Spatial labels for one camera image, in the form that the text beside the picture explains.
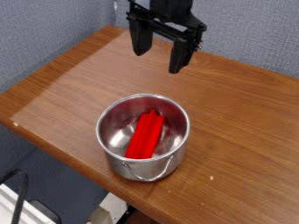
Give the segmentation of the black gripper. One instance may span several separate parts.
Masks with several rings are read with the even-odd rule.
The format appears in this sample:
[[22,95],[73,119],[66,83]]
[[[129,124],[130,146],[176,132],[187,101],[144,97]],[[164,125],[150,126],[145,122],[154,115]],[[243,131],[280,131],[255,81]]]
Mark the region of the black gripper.
[[177,74],[189,64],[193,49],[200,48],[207,25],[192,14],[192,0],[126,0],[126,20],[133,52],[145,54],[158,33],[173,41],[169,73]]

